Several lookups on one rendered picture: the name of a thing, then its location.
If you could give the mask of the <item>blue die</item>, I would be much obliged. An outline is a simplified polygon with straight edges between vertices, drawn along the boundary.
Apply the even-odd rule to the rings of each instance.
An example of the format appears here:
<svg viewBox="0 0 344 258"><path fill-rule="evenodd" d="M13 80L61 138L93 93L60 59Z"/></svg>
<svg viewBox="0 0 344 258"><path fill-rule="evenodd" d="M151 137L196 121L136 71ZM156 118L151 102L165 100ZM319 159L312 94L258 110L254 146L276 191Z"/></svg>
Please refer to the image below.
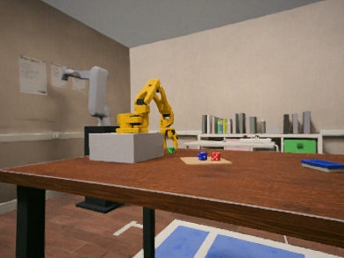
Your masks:
<svg viewBox="0 0 344 258"><path fill-rule="evenodd" d="M205 152L197 153L197 158L200 161L207 161L207 153Z"/></svg>

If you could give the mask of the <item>beige flat mat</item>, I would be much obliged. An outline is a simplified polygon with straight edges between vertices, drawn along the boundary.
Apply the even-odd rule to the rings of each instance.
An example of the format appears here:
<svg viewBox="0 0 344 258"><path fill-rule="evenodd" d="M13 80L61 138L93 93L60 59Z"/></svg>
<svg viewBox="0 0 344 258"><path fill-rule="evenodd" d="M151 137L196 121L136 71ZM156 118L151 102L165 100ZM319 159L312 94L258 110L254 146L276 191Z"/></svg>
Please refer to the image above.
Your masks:
<svg viewBox="0 0 344 258"><path fill-rule="evenodd" d="M233 164L220 158L220 161L212 161L211 157L207 157L207 161L200 161L197 157L180 158L187 165L215 165L215 164Z"/></svg>

